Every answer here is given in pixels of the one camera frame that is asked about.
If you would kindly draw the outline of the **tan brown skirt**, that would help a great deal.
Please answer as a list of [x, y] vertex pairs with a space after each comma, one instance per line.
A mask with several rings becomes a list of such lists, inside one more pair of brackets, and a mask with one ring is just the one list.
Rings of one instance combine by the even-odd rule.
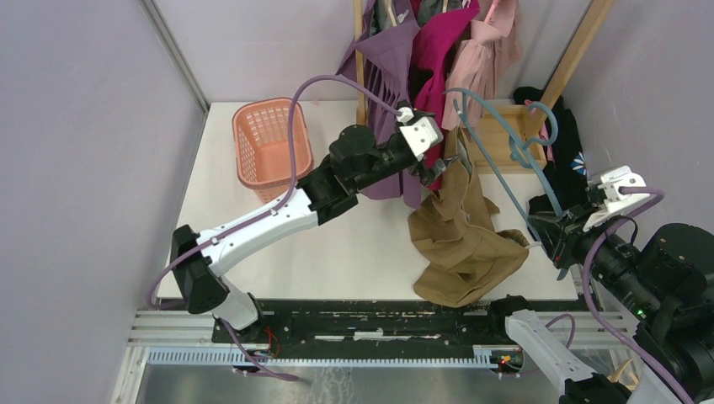
[[456, 158], [431, 192], [408, 217], [413, 245], [429, 264], [413, 291], [431, 303], [470, 305], [517, 272], [530, 243], [516, 229], [498, 231], [492, 217], [500, 209], [483, 195], [468, 133], [457, 128], [445, 138], [445, 152]]

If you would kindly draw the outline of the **pink pleated skirt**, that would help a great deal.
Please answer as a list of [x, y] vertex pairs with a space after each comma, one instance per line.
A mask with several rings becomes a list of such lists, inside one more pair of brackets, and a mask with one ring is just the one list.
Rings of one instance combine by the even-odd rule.
[[456, 88], [464, 88], [486, 100], [494, 99], [498, 81], [522, 57], [519, 1], [493, 1], [483, 20], [472, 19], [466, 27], [467, 37], [457, 48], [445, 82], [449, 90], [441, 123], [445, 130], [462, 125], [454, 107], [454, 102], [461, 101]]

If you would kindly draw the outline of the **blue-grey plastic hanger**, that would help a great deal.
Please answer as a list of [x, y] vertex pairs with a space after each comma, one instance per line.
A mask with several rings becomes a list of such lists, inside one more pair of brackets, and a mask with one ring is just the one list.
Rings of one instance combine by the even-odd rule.
[[[508, 183], [505, 181], [504, 173], [520, 173], [526, 171], [532, 171], [541, 183], [541, 186], [547, 196], [551, 211], [557, 217], [562, 216], [563, 209], [562, 206], [554, 192], [552, 186], [546, 179], [543, 173], [543, 166], [538, 163], [534, 155], [530, 152], [530, 149], [536, 146], [539, 150], [546, 146], [551, 146], [559, 136], [559, 125], [557, 123], [555, 115], [552, 110], [547, 105], [541, 102], [533, 102], [529, 105], [523, 104], [498, 104], [494, 105], [486, 99], [482, 98], [477, 93], [466, 88], [449, 88], [445, 90], [445, 94], [458, 93], [461, 95], [459, 101], [455, 100], [452, 103], [452, 107], [456, 112], [463, 128], [467, 131], [468, 135], [471, 137], [473, 142], [477, 144], [483, 158], [487, 162], [491, 171], [496, 175], [498, 181], [503, 186], [507, 195], [511, 199], [516, 210], [522, 216], [523, 220], [529, 229], [530, 234], [540, 242], [540, 234], [537, 230], [528, 222], [528, 214], [525, 212], [523, 206], [516, 199], [514, 192], [509, 187]], [[473, 101], [481, 106], [481, 110], [486, 114], [482, 117], [477, 125], [472, 125], [468, 118], [467, 112], [469, 110], [468, 104]], [[545, 115], [546, 120], [551, 124], [551, 130], [549, 131], [549, 138], [544, 140], [540, 138], [539, 135], [535, 134], [531, 137], [525, 135], [525, 129], [523, 127], [517, 129], [511, 125], [512, 120], [516, 120], [521, 124], [524, 124], [527, 120], [531, 118], [534, 114], [534, 110], [538, 110], [541, 114]], [[506, 151], [497, 154], [496, 149], [493, 147], [488, 147], [481, 134], [484, 129], [481, 127], [482, 124], [486, 124], [488, 121], [494, 121], [498, 123], [501, 131], [505, 134], [507, 141]]]

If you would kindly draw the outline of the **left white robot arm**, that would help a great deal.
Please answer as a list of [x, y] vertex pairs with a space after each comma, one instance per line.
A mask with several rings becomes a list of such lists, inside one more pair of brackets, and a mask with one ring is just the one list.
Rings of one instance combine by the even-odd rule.
[[172, 235], [171, 264], [185, 310], [222, 319], [245, 342], [259, 340], [265, 321], [257, 303], [225, 274], [274, 242], [339, 217], [357, 205], [363, 189], [393, 174], [409, 170], [432, 183], [445, 165], [427, 167], [424, 159], [442, 140], [430, 118], [398, 125], [381, 144], [366, 126], [351, 125], [329, 145], [317, 168], [273, 201], [212, 229], [179, 227]]

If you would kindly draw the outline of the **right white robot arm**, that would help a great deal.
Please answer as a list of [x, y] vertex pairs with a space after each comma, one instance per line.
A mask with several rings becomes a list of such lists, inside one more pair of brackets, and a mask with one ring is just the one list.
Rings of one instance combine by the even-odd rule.
[[556, 268], [582, 267], [584, 287], [600, 283], [638, 321], [632, 338], [617, 331], [585, 299], [593, 318], [644, 362], [638, 387], [583, 364], [541, 324], [522, 296], [493, 301], [486, 321], [496, 343], [522, 347], [557, 389], [562, 403], [710, 403], [713, 400], [713, 236], [682, 223], [661, 226], [643, 249], [617, 235], [633, 215], [576, 206], [561, 215], [530, 215]]

